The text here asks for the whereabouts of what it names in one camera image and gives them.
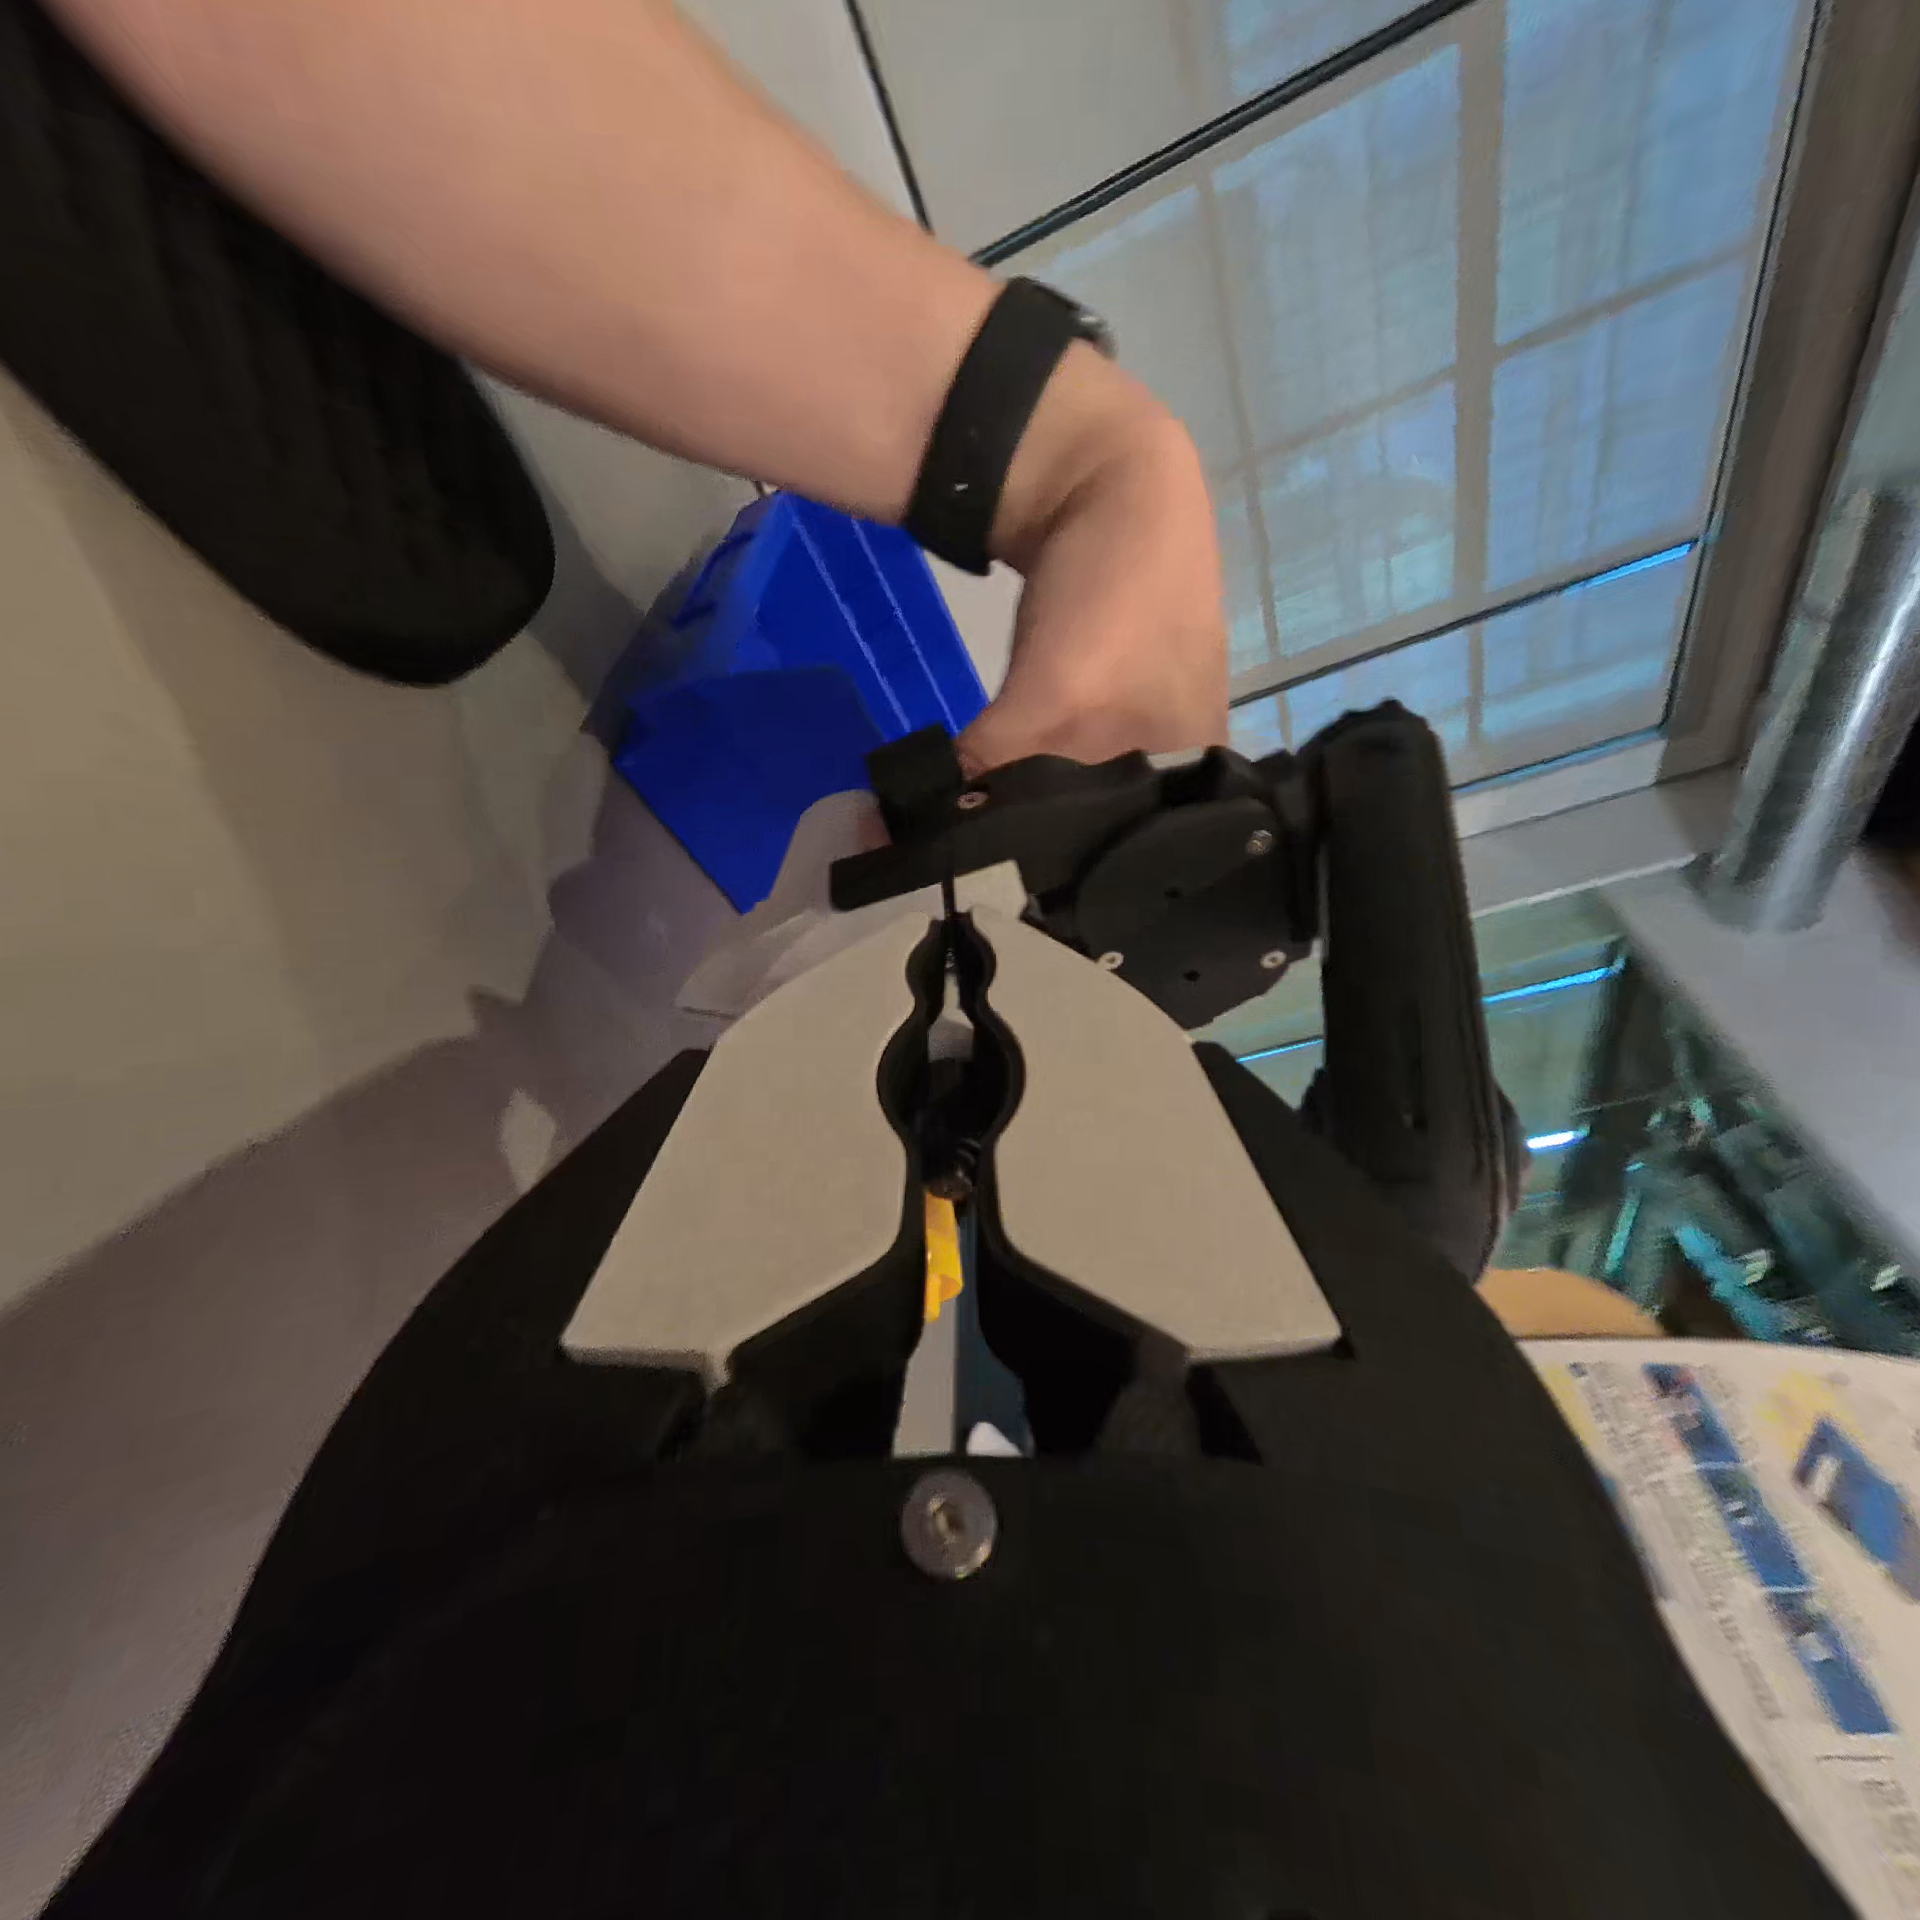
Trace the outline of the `person's left hand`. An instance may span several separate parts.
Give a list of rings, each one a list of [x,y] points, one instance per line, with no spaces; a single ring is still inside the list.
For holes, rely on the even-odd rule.
[[[999,495],[991,557],[1022,583],[999,695],[962,734],[970,778],[1229,736],[1215,514],[1182,420],[1087,342],[1068,347]]]

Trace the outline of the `black wrist band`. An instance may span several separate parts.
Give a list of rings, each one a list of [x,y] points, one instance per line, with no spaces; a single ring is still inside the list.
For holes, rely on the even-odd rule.
[[[991,530],[1014,455],[1072,346],[1114,358],[1114,328],[1039,278],[999,286],[951,376],[900,518],[920,550],[971,575],[995,567]]]

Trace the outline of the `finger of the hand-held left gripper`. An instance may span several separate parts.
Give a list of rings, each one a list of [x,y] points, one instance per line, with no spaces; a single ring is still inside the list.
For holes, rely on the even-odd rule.
[[[811,804],[796,830],[772,894],[722,933],[678,988],[677,1005],[712,1021],[756,1019],[763,1005],[783,1016],[839,1023],[900,1023],[915,1013],[915,950],[943,939],[948,919],[991,952],[1027,955],[1037,930],[1027,922],[1027,890],[1011,859],[954,870],[947,847],[928,851],[928,880],[875,902],[832,902],[832,870],[843,859],[880,858],[880,880],[904,877],[904,851],[883,828],[869,794]]]

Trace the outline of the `silver ventilation duct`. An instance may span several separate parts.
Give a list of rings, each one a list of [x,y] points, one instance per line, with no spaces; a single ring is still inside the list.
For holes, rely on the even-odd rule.
[[[1818,923],[1917,714],[1917,485],[1850,494],[1791,603],[1700,894],[1740,933]]]

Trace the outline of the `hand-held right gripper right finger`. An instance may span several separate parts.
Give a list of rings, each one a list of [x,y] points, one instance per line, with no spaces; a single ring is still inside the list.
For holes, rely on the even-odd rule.
[[[975,1312],[1039,1456],[1092,1451],[1142,1388],[1188,1426],[1202,1368],[1333,1354],[1341,1326],[1187,1032],[1036,927],[967,914],[1003,1098],[975,1158]]]

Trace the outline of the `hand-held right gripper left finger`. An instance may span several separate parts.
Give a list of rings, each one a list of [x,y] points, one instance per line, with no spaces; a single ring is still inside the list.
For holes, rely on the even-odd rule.
[[[912,906],[711,1046],[563,1354],[688,1375],[816,1456],[888,1456],[920,1344],[915,1106],[943,925]]]

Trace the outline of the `black cap marker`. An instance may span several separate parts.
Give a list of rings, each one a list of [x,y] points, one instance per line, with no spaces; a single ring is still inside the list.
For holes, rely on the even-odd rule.
[[[918,1171],[928,1196],[958,1210],[970,1203],[996,1099],[996,1069],[973,1058],[928,1066],[916,1120]]]

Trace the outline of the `person's left forearm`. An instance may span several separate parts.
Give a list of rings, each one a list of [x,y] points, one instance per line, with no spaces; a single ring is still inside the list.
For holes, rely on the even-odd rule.
[[[904,518],[991,284],[672,4],[52,13],[237,199],[428,338],[651,448]]]

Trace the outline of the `blue plastic bin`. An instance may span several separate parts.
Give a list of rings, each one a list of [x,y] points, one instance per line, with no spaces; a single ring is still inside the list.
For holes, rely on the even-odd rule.
[[[613,773],[746,914],[813,803],[989,692],[909,535],[775,491],[660,594],[610,700]]]

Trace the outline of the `printed instruction sheet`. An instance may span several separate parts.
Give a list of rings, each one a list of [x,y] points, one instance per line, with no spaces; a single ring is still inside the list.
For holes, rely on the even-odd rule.
[[[1858,1915],[1917,1915],[1917,1363],[1531,1339],[1720,1728]]]

